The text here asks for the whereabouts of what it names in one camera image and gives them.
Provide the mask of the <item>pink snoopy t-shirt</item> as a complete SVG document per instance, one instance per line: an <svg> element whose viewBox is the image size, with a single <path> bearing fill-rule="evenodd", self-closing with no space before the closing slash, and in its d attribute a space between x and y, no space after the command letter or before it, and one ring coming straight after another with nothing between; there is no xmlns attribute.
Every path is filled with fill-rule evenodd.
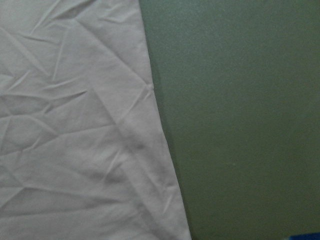
<svg viewBox="0 0 320 240"><path fill-rule="evenodd" d="M1 1L0 237L191 238L139 1Z"/></svg>

